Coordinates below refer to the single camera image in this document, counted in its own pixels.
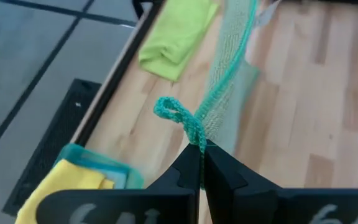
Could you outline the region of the lime green microfiber towel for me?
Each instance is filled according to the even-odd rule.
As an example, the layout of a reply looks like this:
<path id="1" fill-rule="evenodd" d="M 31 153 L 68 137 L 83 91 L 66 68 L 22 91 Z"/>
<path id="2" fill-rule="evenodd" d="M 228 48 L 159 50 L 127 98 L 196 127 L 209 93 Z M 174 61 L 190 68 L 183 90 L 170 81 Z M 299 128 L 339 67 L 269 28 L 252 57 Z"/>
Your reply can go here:
<path id="1" fill-rule="evenodd" d="M 141 69 L 178 81 L 218 9 L 215 0 L 166 0 L 139 51 Z"/>

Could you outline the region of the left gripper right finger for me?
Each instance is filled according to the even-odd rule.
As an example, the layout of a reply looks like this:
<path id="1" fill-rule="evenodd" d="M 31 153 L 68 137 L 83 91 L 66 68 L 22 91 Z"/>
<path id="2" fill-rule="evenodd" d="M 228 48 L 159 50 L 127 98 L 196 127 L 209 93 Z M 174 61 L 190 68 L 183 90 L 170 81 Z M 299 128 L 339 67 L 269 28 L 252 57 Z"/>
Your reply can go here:
<path id="1" fill-rule="evenodd" d="M 283 188 L 216 145 L 204 187 L 213 224 L 358 224 L 358 189 Z"/>

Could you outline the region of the black perforated metal panel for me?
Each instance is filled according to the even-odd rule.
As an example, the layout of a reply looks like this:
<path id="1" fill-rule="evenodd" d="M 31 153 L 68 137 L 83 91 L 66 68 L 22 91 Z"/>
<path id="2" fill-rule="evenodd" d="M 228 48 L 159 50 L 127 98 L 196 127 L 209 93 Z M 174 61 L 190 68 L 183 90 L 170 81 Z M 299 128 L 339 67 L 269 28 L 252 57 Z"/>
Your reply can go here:
<path id="1" fill-rule="evenodd" d="M 2 212 L 12 217 L 53 167 L 62 147 L 76 131 L 101 84 L 74 79 L 46 132 L 13 188 Z"/>

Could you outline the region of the pale green microfiber towel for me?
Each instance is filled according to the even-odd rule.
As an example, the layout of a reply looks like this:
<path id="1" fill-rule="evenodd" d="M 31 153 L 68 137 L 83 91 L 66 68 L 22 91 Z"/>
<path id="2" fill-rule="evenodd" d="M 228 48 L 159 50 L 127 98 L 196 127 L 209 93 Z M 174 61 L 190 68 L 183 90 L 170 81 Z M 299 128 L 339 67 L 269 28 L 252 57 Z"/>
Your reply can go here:
<path id="1" fill-rule="evenodd" d="M 255 28 L 265 26 L 282 0 L 224 0 L 222 23 L 206 92 L 195 113 L 177 99 L 161 97 L 154 113 L 181 123 L 191 145 L 200 152 L 200 161 L 209 147 L 219 146 L 233 153 L 237 142 L 240 115 L 259 77 L 259 69 L 246 59 L 248 41 Z"/>

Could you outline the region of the yellow microfiber towel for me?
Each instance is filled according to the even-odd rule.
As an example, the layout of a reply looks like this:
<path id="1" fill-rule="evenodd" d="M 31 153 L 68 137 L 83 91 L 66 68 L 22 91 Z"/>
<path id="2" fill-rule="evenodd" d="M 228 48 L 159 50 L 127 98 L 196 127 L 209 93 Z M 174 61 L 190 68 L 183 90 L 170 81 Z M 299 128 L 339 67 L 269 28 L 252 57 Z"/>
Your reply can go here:
<path id="1" fill-rule="evenodd" d="M 48 195 L 61 190 L 112 189 L 114 181 L 101 172 L 62 159 L 45 176 L 17 213 L 15 224 L 37 224 L 36 209 Z"/>

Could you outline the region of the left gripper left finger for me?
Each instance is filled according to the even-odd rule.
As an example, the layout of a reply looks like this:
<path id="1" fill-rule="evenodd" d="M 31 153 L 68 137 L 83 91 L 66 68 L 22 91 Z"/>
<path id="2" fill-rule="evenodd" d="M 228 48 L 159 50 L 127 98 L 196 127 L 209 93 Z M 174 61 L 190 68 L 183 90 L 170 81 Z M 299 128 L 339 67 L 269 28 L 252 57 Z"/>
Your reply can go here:
<path id="1" fill-rule="evenodd" d="M 38 224 L 198 224 L 201 152 L 187 145 L 140 190 L 62 190 L 37 208 Z"/>

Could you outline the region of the translucent teal plastic bin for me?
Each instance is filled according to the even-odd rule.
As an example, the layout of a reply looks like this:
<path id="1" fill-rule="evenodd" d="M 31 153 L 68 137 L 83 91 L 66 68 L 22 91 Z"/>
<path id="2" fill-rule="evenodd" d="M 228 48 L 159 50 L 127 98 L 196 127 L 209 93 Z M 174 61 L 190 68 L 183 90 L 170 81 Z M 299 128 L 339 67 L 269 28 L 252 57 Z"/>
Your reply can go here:
<path id="1" fill-rule="evenodd" d="M 66 146 L 64 146 L 53 165 L 55 166 L 62 159 L 67 160 L 74 165 L 82 166 L 87 169 L 100 172 L 104 176 L 104 173 L 106 171 L 125 172 L 127 173 L 127 182 L 125 189 L 143 188 L 144 178 L 137 169 L 120 161 L 115 161 L 114 159 L 106 157 L 100 153 L 87 150 L 77 144 L 67 144 Z"/>

